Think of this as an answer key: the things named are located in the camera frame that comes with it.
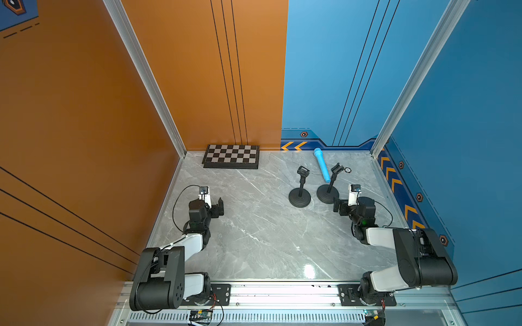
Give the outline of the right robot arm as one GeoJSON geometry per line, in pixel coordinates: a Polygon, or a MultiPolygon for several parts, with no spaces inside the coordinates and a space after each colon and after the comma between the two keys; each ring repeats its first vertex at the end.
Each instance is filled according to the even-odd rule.
{"type": "Polygon", "coordinates": [[[362,244],[396,254],[395,266],[363,274],[354,293],[361,304],[374,306],[397,291],[458,281],[457,268],[434,230],[380,227],[375,223],[375,201],[367,197],[354,202],[335,198],[333,211],[350,218],[352,235],[362,244]]]}

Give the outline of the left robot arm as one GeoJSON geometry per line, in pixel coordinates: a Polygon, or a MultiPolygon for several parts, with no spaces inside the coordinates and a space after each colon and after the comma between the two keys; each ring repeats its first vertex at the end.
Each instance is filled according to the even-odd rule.
{"type": "Polygon", "coordinates": [[[141,253],[129,296],[132,311],[156,314],[176,309],[184,300],[205,304],[211,297],[211,281],[206,272],[187,273],[185,263],[207,246],[210,223],[224,215],[224,203],[208,205],[201,199],[189,203],[186,232],[170,244],[148,247],[141,253]]]}

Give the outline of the black stand pole with clip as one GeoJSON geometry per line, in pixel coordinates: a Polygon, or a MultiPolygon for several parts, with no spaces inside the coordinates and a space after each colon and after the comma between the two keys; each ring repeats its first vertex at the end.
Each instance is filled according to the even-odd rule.
{"type": "Polygon", "coordinates": [[[337,163],[332,169],[332,176],[330,178],[330,184],[327,189],[327,193],[331,193],[334,188],[334,182],[337,180],[338,175],[345,171],[345,167],[337,163]]]}

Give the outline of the black round stand base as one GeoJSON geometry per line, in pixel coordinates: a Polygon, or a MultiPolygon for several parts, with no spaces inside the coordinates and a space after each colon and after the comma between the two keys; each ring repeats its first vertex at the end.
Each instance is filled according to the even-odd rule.
{"type": "Polygon", "coordinates": [[[336,187],[323,184],[316,191],[318,199],[325,204],[333,204],[335,198],[339,198],[339,192],[336,187]]]}

